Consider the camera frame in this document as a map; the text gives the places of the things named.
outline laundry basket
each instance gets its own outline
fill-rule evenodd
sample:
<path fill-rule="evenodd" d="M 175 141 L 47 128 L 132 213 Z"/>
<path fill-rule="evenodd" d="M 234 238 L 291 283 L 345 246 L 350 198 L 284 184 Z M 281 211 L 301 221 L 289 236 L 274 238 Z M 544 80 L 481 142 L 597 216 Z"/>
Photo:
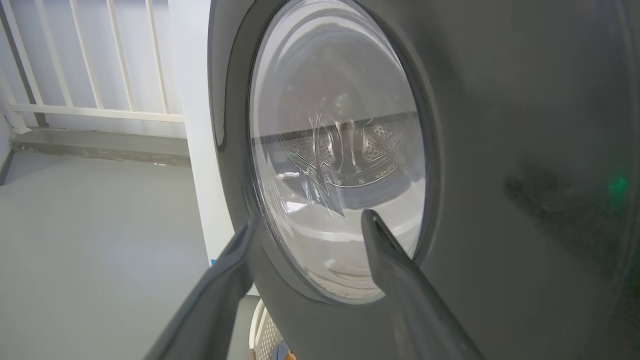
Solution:
<path fill-rule="evenodd" d="M 249 360 L 271 360 L 273 349 L 282 341 L 282 335 L 273 323 L 262 299 L 258 301 L 249 332 Z"/>

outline gray floor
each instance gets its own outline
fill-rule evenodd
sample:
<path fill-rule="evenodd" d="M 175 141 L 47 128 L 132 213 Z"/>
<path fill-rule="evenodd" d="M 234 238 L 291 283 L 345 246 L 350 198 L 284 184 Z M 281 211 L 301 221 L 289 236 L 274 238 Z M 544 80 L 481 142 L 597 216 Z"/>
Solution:
<path fill-rule="evenodd" d="M 191 169 L 18 153 L 0 186 L 0 359 L 141 359 L 207 266 Z M 256 301 L 229 359 L 246 359 Z"/>

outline washing machine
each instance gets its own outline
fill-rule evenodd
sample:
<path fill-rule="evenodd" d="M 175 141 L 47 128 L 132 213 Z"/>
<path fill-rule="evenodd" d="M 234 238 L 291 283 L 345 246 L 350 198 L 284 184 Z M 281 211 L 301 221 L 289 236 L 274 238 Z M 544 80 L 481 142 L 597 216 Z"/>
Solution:
<path fill-rule="evenodd" d="M 420 322 L 422 303 L 374 281 L 371 209 L 473 350 L 435 358 L 639 359 L 639 17 L 633 1 L 213 1 L 224 194 L 236 231 L 262 223 L 253 280 L 296 356 L 406 355 L 390 309 Z"/>

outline white wall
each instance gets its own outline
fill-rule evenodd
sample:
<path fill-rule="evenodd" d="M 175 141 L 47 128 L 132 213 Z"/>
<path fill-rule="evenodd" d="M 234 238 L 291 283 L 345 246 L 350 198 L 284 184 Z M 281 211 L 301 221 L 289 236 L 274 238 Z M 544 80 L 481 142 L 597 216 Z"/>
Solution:
<path fill-rule="evenodd" d="M 0 168 L 2 167 L 6 156 L 9 154 L 9 136 L 11 135 L 11 127 L 4 117 L 6 110 L 0 104 Z"/>
<path fill-rule="evenodd" d="M 35 2 L 33 0 L 11 0 L 11 5 L 44 103 L 64 105 L 65 102 L 49 51 L 42 36 Z M 95 101 L 84 66 L 69 1 L 46 0 L 44 5 L 74 106 L 93 108 Z M 145 1 L 115 0 L 115 9 L 136 110 L 161 113 L 163 109 Z M 167 0 L 154 1 L 154 15 L 169 111 L 170 113 L 182 113 L 180 93 L 174 73 Z M 120 74 L 106 0 L 79 0 L 78 16 L 104 107 L 128 110 L 129 105 Z M 28 103 L 12 54 L 8 50 L 8 43 L 3 37 L 0 40 L 0 61 L 2 61 L 3 69 L 7 73 L 16 100 Z M 186 136 L 183 124 L 170 122 L 115 120 L 53 114 L 46 115 L 46 118 L 51 127 L 182 138 Z M 25 116 L 25 122 L 28 126 L 37 126 L 32 115 Z"/>
<path fill-rule="evenodd" d="M 234 235 L 222 190 L 209 111 L 207 37 L 210 0 L 170 0 L 176 72 L 182 94 L 191 169 L 209 259 Z"/>

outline concrete ledge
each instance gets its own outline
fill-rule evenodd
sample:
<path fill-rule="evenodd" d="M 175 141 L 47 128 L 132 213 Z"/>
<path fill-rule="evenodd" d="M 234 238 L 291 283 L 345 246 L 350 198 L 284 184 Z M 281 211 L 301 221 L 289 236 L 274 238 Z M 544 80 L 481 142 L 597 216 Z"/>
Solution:
<path fill-rule="evenodd" d="M 41 152 L 190 167 L 186 139 L 100 131 L 36 129 L 12 140 L 16 152 Z"/>

